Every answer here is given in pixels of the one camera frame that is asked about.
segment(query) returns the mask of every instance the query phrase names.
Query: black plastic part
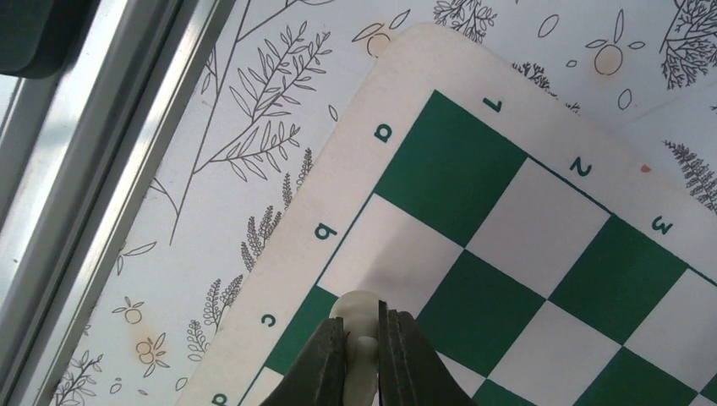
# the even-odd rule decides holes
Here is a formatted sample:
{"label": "black plastic part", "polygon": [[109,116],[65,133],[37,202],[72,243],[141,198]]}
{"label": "black plastic part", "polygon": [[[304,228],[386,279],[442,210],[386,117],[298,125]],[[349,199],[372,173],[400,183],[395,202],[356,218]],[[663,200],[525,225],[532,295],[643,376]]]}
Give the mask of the black plastic part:
{"label": "black plastic part", "polygon": [[0,0],[0,74],[30,79],[62,67],[93,0]]}
{"label": "black plastic part", "polygon": [[379,387],[382,406],[475,406],[453,380],[418,322],[379,302]]}
{"label": "black plastic part", "polygon": [[261,406],[343,405],[345,345],[343,319],[324,319]]}

